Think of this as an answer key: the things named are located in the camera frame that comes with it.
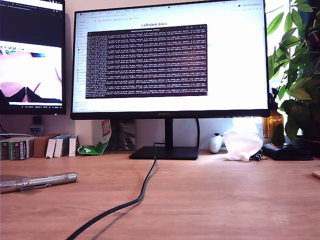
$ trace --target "white plastic bag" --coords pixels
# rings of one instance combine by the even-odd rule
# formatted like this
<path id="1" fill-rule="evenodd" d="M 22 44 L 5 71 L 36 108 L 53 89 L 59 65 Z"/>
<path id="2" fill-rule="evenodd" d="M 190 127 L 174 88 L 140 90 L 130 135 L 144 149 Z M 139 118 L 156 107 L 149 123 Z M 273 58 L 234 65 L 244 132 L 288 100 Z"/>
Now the white plastic bag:
<path id="1" fill-rule="evenodd" d="M 226 159 L 248 162 L 262 148 L 263 138 L 257 132 L 231 130 L 224 133 L 224 144 L 228 151 L 224 156 Z"/>

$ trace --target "monitor stand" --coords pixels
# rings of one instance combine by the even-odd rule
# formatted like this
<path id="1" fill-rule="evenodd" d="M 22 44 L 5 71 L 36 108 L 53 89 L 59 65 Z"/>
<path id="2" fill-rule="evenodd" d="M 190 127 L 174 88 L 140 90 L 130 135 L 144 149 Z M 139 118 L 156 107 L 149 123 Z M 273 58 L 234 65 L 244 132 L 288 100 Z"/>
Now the monitor stand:
<path id="1" fill-rule="evenodd" d="M 174 146 L 173 119 L 164 120 L 165 146 L 144 146 L 131 154 L 130 159 L 157 159 L 162 160 L 196 160 L 198 148 L 196 146 Z"/>

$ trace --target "desk surface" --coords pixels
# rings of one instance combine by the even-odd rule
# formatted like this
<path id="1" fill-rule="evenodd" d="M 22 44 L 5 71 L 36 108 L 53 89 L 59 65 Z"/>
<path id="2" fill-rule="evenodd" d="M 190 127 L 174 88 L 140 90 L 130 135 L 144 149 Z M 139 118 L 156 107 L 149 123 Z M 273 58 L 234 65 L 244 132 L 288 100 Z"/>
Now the desk surface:
<path id="1" fill-rule="evenodd" d="M 1 161 L 1 180 L 77 172 L 79 182 L 1 195 L 2 240 L 63 240 L 135 199 L 152 160 L 127 153 Z M 308 240 L 320 236 L 320 161 L 159 160 L 137 206 L 77 240 Z"/>

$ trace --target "cable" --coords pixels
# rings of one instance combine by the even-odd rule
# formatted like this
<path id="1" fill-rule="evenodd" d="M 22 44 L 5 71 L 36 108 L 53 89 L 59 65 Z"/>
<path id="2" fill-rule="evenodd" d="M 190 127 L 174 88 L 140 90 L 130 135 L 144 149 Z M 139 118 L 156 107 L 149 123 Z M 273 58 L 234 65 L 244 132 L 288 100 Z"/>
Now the cable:
<path id="1" fill-rule="evenodd" d="M 196 129 L 197 129 L 197 140 L 196 140 L 196 147 L 199 149 L 200 145 L 200 123 L 199 123 L 199 118 L 196 118 Z"/>
<path id="2" fill-rule="evenodd" d="M 2 128 L 1 123 L 0 123 L 0 129 L 6 134 L 6 135 L 3 135 L 4 138 L 6 138 L 6 139 L 10 139 L 11 138 L 11 136 L 8 135 L 8 133 Z"/>
<path id="3" fill-rule="evenodd" d="M 27 137 L 34 137 L 30 134 L 23 134 L 23 133 L 1 133 L 0 136 L 10 136 L 10 135 L 14 135 L 14 136 L 27 136 Z"/>
<path id="4" fill-rule="evenodd" d="M 163 144 L 163 143 L 158 143 L 158 142 L 155 142 L 153 144 L 153 147 L 154 147 L 154 162 L 153 162 L 153 165 L 152 167 L 150 168 L 150 171 L 149 173 L 146 175 L 145 179 L 144 179 L 144 182 L 142 184 L 142 188 L 141 188 L 141 192 L 140 192 L 140 195 L 135 199 L 135 200 L 132 200 L 132 201 L 129 201 L 127 203 L 124 203 L 124 204 L 121 204 L 119 206 L 116 206 L 114 208 L 111 208 L 103 213 L 101 213 L 100 215 L 94 217 L 93 219 L 91 219 L 90 221 L 88 221 L 87 223 L 85 223 L 84 225 L 82 225 L 81 227 L 79 227 L 74 233 L 72 233 L 66 240 L 74 240 L 79 234 L 81 234 L 84 230 L 86 230 L 87 228 L 89 228 L 91 225 L 95 224 L 96 222 L 98 222 L 99 220 L 103 219 L 104 217 L 108 216 L 109 214 L 112 214 L 118 210 L 121 210 L 121 209 L 124 209 L 124 208 L 127 208 L 133 204 L 136 204 L 138 203 L 142 197 L 145 195 L 145 191 L 146 191 L 146 186 L 147 186 L 147 183 L 148 183 L 148 180 L 150 178 L 150 175 L 152 173 L 152 171 L 154 170 L 155 168 L 155 165 L 157 164 L 157 158 L 156 158 L 156 145 L 157 144 Z"/>

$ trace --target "monitor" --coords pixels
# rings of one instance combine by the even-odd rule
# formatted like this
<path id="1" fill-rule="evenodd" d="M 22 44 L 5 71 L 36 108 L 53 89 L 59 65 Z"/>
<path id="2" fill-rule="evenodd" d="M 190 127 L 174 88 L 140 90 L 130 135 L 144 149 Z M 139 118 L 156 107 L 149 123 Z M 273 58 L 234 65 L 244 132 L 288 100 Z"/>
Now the monitor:
<path id="1" fill-rule="evenodd" d="M 65 1 L 0 0 L 0 115 L 66 114 Z"/>
<path id="2" fill-rule="evenodd" d="M 77 11 L 70 117 L 166 119 L 172 149 L 174 118 L 268 116 L 266 36 L 264 0 Z"/>

